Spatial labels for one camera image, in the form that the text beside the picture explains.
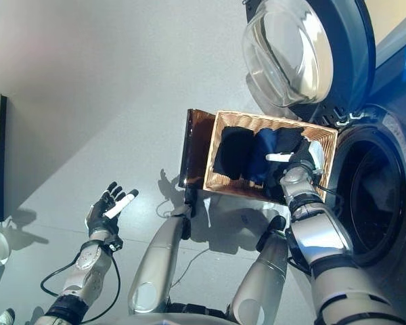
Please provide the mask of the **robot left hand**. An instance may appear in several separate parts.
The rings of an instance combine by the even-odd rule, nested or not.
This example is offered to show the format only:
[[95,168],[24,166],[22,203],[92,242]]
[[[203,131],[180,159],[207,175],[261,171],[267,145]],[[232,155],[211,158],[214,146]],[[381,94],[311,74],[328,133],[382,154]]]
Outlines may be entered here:
[[85,218],[90,240],[115,240],[119,235],[118,219],[122,211],[138,197],[139,191],[123,190],[113,181],[91,205]]

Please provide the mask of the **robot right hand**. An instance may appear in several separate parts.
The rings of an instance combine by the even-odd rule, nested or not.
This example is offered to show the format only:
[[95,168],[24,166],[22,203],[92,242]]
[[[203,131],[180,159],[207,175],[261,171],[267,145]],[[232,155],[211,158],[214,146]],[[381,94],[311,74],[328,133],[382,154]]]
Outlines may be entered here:
[[320,142],[305,138],[294,152],[267,154],[265,160],[271,167],[281,168],[282,171],[294,164],[305,164],[312,171],[322,172],[325,154]]

